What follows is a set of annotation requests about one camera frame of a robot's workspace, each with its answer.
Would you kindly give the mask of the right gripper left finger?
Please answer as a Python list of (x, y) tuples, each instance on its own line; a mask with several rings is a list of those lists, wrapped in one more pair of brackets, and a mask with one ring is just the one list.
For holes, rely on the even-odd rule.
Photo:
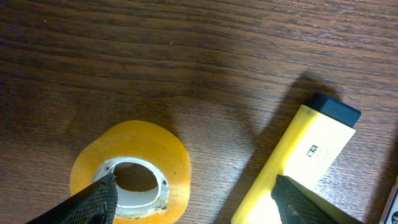
[(114, 178), (100, 178), (27, 224), (112, 224), (118, 202)]

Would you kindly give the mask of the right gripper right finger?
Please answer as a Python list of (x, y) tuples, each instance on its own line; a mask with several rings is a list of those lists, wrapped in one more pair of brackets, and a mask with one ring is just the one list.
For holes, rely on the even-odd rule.
[(362, 224), (286, 175), (276, 176), (271, 197), (282, 224)]

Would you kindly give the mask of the yellow tape roll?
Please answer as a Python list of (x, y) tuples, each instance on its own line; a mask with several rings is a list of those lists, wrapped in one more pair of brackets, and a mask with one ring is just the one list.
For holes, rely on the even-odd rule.
[(117, 186), (113, 222), (175, 223), (189, 202), (191, 162), (182, 142), (153, 123), (119, 123), (82, 150), (70, 174), (70, 193), (77, 194), (124, 162), (149, 169), (158, 186), (145, 192)]

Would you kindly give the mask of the yellow highlighter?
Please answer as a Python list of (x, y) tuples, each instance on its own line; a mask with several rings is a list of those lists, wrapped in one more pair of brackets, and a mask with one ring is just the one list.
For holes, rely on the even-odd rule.
[(271, 197), (276, 176), (289, 176), (313, 189), (353, 137), (360, 116), (359, 110), (334, 97), (314, 94), (296, 112), (231, 223), (282, 223)]

